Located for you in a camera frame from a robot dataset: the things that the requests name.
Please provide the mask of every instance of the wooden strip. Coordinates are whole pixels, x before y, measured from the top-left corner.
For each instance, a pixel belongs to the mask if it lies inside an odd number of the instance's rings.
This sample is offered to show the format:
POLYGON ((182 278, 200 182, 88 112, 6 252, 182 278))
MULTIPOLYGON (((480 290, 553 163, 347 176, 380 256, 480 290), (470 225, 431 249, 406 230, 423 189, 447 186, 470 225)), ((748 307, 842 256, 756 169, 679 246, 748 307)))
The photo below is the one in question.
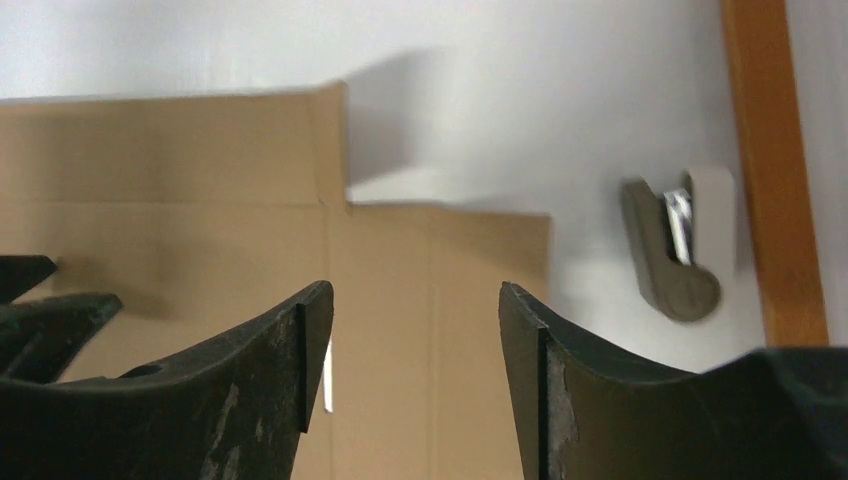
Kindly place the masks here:
POLYGON ((827 345, 784 0, 724 0, 725 44, 769 345, 827 345))

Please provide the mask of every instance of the flattened cardboard box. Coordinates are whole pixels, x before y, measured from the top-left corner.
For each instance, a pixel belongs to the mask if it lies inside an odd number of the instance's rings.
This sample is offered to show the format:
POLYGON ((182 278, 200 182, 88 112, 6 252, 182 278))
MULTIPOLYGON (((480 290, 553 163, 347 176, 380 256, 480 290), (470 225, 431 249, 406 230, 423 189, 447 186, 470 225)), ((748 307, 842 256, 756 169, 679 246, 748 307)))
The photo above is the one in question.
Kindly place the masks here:
POLYGON ((328 279, 335 413, 316 405, 293 478, 518 480, 497 295, 509 280, 546 296, 548 219, 348 206, 344 112, 341 84, 4 105, 0 251, 57 259, 30 296, 124 301, 67 380, 118 376, 328 279))

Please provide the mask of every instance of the brown wooden bar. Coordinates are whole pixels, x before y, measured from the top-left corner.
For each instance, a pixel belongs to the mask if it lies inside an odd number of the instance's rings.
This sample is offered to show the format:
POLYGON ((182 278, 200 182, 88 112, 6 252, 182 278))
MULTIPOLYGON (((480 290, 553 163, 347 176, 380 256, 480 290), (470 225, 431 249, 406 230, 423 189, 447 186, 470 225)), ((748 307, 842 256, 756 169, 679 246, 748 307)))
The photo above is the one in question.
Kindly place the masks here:
POLYGON ((827 345, 784 0, 723 0, 740 160, 769 345, 827 345))

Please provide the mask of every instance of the cardboard edge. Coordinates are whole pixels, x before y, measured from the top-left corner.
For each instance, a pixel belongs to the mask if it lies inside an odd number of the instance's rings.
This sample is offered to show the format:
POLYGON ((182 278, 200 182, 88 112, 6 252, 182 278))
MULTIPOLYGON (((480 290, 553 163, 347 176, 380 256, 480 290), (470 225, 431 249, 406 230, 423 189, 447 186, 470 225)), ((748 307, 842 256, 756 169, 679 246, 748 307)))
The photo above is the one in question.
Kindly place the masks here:
POLYGON ((309 98, 312 141, 315 151, 315 187, 319 203, 346 211, 347 84, 332 82, 317 88, 309 98))

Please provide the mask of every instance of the cardboard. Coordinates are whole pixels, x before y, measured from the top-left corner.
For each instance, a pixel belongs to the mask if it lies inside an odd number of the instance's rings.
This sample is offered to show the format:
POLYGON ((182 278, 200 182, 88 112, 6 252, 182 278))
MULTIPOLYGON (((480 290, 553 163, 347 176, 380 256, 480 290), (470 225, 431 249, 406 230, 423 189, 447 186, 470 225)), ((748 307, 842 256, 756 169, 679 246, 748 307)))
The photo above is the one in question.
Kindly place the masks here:
POLYGON ((547 295, 549 221, 348 206, 344 86, 262 96, 0 106, 0 251, 57 259, 29 298, 125 310, 64 380, 118 376, 336 291, 335 413, 298 480, 519 479, 502 281, 547 295))

